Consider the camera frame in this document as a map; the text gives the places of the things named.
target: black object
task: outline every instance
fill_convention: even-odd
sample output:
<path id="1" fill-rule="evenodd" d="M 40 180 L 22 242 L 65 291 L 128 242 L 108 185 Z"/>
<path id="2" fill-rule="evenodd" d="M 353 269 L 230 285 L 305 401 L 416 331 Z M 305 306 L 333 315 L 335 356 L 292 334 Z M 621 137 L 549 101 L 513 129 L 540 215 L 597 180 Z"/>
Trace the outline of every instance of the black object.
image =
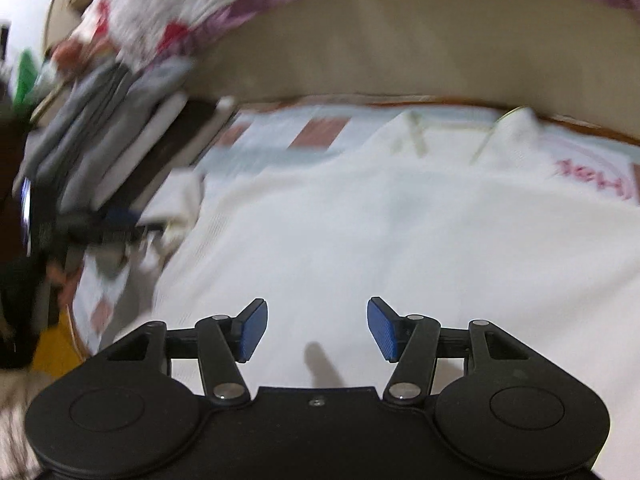
<path id="1" fill-rule="evenodd" d="M 0 264 L 0 368 L 23 368 L 31 363 L 38 335 L 31 329 L 33 301 L 45 272 L 39 255 Z"/>
<path id="2" fill-rule="evenodd" d="M 211 120 L 216 103 L 189 99 L 167 131 L 107 201 L 105 207 L 127 208 Z"/>
<path id="3" fill-rule="evenodd" d="M 0 61 L 6 60 L 6 47 L 9 43 L 9 25 L 0 25 Z"/>
<path id="4" fill-rule="evenodd" d="M 255 300 L 238 317 L 188 330 L 150 322 L 44 390 L 26 432 L 42 479 L 588 480 L 609 415 L 584 384 L 495 325 L 441 329 L 380 298 L 369 328 L 396 371 L 374 388 L 260 388 L 234 361 L 266 328 Z M 172 380 L 197 358 L 205 397 Z M 438 358 L 465 375 L 430 395 Z"/>
<path id="5" fill-rule="evenodd" d="M 28 179 L 22 185 L 22 227 L 24 243 L 30 253 L 46 252 L 65 261 L 69 245 L 132 243 L 148 232 L 162 232 L 164 224 L 138 225 L 138 217 L 108 211 L 73 211 L 59 214 L 56 193 L 44 186 L 33 186 Z"/>

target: folded cloth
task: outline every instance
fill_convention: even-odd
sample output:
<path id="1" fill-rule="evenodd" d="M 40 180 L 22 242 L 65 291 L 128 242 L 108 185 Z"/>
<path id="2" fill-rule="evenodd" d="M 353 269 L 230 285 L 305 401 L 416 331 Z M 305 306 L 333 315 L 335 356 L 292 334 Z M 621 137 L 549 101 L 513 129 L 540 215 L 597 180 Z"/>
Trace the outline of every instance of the folded cloth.
<path id="1" fill-rule="evenodd" d="M 111 79 L 101 88 L 78 115 L 60 143 L 38 168 L 35 182 L 62 190 L 74 166 L 84 157 L 84 151 L 104 132 L 104 127 L 120 107 L 135 81 L 124 65 L 118 65 Z"/>
<path id="2" fill-rule="evenodd" d="M 203 195 L 202 176 L 191 170 L 170 174 L 140 217 L 164 223 L 136 246 L 90 248 L 73 300 L 73 321 L 82 346 L 95 354 L 125 326 L 151 308 L 154 287 L 167 258 L 195 225 Z"/>
<path id="3" fill-rule="evenodd" d="M 118 65 L 109 61 L 99 66 L 73 88 L 63 107 L 40 134 L 38 145 L 30 153 L 25 153 L 18 175 L 14 180 L 14 196 L 20 193 L 25 177 L 31 180 L 36 177 L 42 161 L 56 149 L 84 108 L 99 92 L 104 90 L 117 71 Z"/>
<path id="4" fill-rule="evenodd" d="M 61 212 L 90 206 L 93 192 L 107 170 L 140 134 L 153 108 L 183 85 L 192 67 L 191 59 L 172 57 L 143 73 L 130 86 L 98 142 L 82 153 L 66 181 L 59 200 Z"/>
<path id="5" fill-rule="evenodd" d="M 492 170 L 540 172 L 550 177 L 558 168 L 541 144 L 542 128 L 533 110 L 516 108 L 496 121 L 473 162 Z"/>
<path id="6" fill-rule="evenodd" d="M 184 105 L 187 104 L 187 99 L 187 94 L 184 92 L 176 92 L 158 107 L 158 110 L 151 117 L 138 138 L 122 152 L 118 160 L 107 170 L 100 184 L 98 184 L 91 200 L 91 206 L 94 210 L 101 208 L 114 195 L 144 156 L 175 121 L 183 110 Z"/>

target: striped fabric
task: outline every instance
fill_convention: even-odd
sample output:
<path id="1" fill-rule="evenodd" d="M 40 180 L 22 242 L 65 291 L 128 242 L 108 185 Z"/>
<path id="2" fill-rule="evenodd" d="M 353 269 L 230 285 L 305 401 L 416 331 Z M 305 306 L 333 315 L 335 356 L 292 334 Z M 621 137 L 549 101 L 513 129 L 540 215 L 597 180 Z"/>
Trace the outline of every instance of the striped fabric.
<path id="1" fill-rule="evenodd" d="M 438 127 L 450 125 L 452 134 L 469 127 L 489 131 L 502 115 L 492 108 L 457 105 L 247 105 L 214 140 L 200 168 L 220 178 L 222 188 L 240 174 L 317 164 L 359 148 L 408 109 Z M 541 148 L 557 161 L 558 174 L 620 200 L 638 202 L 634 163 L 640 164 L 640 148 L 580 136 L 556 124 L 543 123 L 543 131 Z"/>

